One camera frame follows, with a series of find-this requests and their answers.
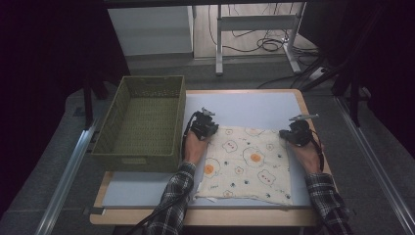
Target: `floor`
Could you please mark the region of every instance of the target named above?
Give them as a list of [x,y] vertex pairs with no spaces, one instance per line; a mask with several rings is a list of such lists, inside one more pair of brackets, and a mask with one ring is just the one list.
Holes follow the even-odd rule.
[[[294,15],[300,10],[300,3],[282,4],[245,4],[222,5],[222,17],[238,16],[274,16]],[[195,51],[194,56],[212,58],[215,56],[217,42],[218,8],[215,5],[197,6],[194,26]],[[223,31],[222,46],[224,56],[258,56],[283,55],[282,40],[286,37],[283,30],[257,30],[257,31]],[[313,44],[299,35],[295,46],[300,48],[313,48]]]
[[[182,74],[187,89],[257,89],[299,88],[307,83],[306,76],[295,80],[284,55],[245,57],[228,56],[224,60],[224,75],[214,73],[214,59],[206,56],[194,60],[187,55],[127,58],[132,74]],[[336,179],[337,187],[350,209],[350,225],[355,234],[411,234],[401,220],[382,187],[382,179],[360,147],[346,117],[330,88],[334,80],[303,93],[313,121],[325,144],[325,154]],[[105,113],[116,87],[106,84],[108,100],[94,100],[94,106],[104,107]],[[359,104],[360,131],[370,143],[376,160],[382,166],[404,205],[415,211],[414,159],[374,117],[365,102]],[[47,211],[49,202],[65,171],[84,127],[83,93],[81,90],[67,98],[66,112],[41,160],[0,221],[0,234],[33,234]],[[97,226],[89,222],[104,171],[87,153],[58,211],[51,234],[113,234],[113,226]],[[294,228],[186,228],[186,234],[298,234]]]

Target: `forearm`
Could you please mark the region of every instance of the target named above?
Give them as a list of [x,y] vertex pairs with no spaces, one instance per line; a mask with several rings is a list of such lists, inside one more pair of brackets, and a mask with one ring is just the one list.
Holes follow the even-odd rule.
[[305,178],[311,203],[335,234],[352,234],[347,223],[346,205],[337,193],[333,178],[326,173],[311,173]]
[[161,202],[155,211],[165,204],[180,199],[169,209],[161,212],[147,223],[146,234],[180,234],[183,228],[183,219],[187,204],[190,200],[189,192],[193,188],[195,165],[184,163],[173,177],[171,177],[161,196]]

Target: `green basket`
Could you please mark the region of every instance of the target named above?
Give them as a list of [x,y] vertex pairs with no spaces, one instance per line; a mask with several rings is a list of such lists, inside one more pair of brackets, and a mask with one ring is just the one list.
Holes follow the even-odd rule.
[[183,76],[125,76],[91,155],[105,170],[176,171],[185,104]]

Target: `patterned cloth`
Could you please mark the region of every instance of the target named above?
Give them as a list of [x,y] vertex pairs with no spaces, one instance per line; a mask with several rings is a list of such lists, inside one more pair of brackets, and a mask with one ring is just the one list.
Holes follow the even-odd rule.
[[221,126],[207,147],[196,197],[292,205],[287,150],[276,130]]

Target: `gray floor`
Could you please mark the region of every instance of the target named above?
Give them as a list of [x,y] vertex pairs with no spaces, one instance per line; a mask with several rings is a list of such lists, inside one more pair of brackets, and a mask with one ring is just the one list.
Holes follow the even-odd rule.
[[[186,76],[187,89],[256,89],[265,81],[291,75],[284,57],[225,60],[222,77],[215,76],[213,60],[193,61],[182,58],[174,62],[169,67],[168,61],[163,59],[146,69],[133,68],[132,73],[183,74]],[[267,84],[265,88],[289,88],[292,83],[292,79],[282,79]],[[350,208],[350,224],[356,234],[405,234],[389,200],[353,139],[339,106],[330,95],[332,83],[329,80],[303,96],[309,112],[321,116],[314,124],[326,146],[326,157],[339,191]],[[116,87],[111,84],[107,86],[114,95]],[[110,101],[111,98],[94,102],[108,106]],[[2,217],[0,234],[33,234],[36,230],[82,131],[82,107],[82,91],[68,97],[67,111],[53,139],[25,186]],[[360,104],[359,117],[361,129],[379,161],[408,207],[414,211],[415,186],[410,182],[415,173],[414,160],[373,116],[364,102]],[[89,222],[89,212],[103,174],[104,171],[86,154],[52,234],[113,233],[112,226],[96,226]],[[188,234],[195,233],[192,230],[194,228],[189,229]],[[205,228],[197,233],[220,234],[219,231],[222,234],[246,234],[250,230]],[[262,234],[275,231],[290,234],[296,230],[260,229]]]
[[[294,15],[300,8],[300,3],[270,3],[270,4],[241,4],[222,5],[222,17],[240,16],[269,16],[269,15]],[[217,42],[217,6],[197,6],[194,26],[195,58],[211,58],[215,56]],[[254,50],[256,42],[265,35],[267,38],[281,40],[285,37],[283,30],[256,30],[256,31],[223,31],[222,45],[224,56],[247,56],[247,55],[283,55],[284,49],[281,44],[276,43],[278,50]],[[274,50],[277,46],[266,45],[265,47]],[[298,35],[295,46],[305,48],[312,46],[307,39]]]

